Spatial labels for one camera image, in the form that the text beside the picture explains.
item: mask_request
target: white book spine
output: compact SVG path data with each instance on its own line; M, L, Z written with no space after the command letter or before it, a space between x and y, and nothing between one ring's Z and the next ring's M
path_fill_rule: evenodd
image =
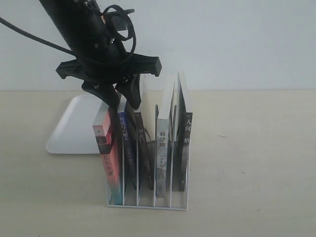
M158 119L157 123L157 163L156 163L156 197L164 198L166 194L166 171L169 141L169 120Z

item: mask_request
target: book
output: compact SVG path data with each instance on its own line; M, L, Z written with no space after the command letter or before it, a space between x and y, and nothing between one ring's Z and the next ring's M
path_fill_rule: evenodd
M154 189L154 153L150 149L151 133L153 131L153 120L150 113L150 104L146 88L145 75L140 77L141 104L134 110L135 123L137 128L137 140L139 150L140 170L144 170L150 190Z
M111 202L122 205L122 142L118 134L117 112L102 102L92 127L106 172Z
M136 171L136 124L134 121L133 109L124 96L121 96L118 105L118 118L121 127L121 134L124 144L124 158L128 164L129 176L132 180L134 190L137 188Z
M173 94L175 76L168 75L162 94L159 115L157 119L157 142L156 142L156 197L164 198L166 195L167 164L171 153L172 141L172 116Z
M178 73L179 93L179 120L177 132L177 156L180 159L180 191L185 191L188 160L190 156L190 141L192 130L193 107L190 100L184 73Z

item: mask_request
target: beige tabletop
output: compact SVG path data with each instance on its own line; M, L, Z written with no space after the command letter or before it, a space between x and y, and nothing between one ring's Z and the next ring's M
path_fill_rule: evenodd
M188 212L108 208L99 156L46 152L79 94L0 92L1 237L316 236L316 91L192 92Z

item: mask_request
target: white book holder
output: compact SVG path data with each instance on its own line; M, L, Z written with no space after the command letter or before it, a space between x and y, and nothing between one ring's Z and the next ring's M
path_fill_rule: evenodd
M46 144L46 150L51 154L69 154L69 155L89 155L99 154L98 146L92 129L93 121L98 113L101 100L93 95L80 95L71 100L69 106L64 112L58 125L53 131ZM165 209L165 210L187 210L188 209L188 190L189 190L189 172L190 160L187 166L186 188L184 192L179 191L180 175L176 169L172 155L169 163L169 172L167 176L167 192L165 198L156 198L156 189L149 190L146 178L141 183L140 188L134 190L132 182L124 183L124 152L122 151L123 162L123 205L114 205L111 202L111 191L108 189L108 206L142 209ZM156 187L156 173L154 175L154 187Z

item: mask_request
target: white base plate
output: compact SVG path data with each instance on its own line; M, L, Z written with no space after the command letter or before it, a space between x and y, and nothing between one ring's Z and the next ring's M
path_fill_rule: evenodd
M71 100L46 144L51 154L99 154L92 128L101 106L93 95L80 95Z

